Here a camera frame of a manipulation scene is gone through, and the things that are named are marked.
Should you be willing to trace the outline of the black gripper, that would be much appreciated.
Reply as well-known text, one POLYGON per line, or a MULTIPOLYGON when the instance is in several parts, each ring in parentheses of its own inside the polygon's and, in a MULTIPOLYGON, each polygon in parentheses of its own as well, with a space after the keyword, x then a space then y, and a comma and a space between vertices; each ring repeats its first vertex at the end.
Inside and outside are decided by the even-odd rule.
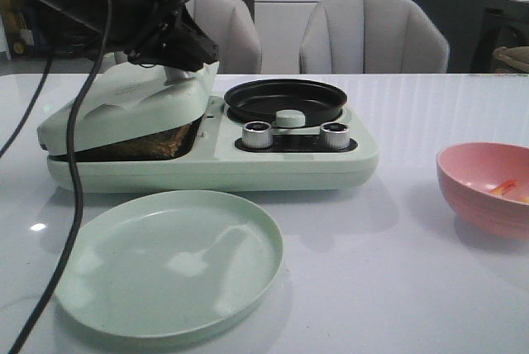
POLYGON ((217 43, 187 9, 178 9, 188 0, 99 1, 100 55, 122 51, 136 65, 164 65, 191 72, 218 61, 217 43))

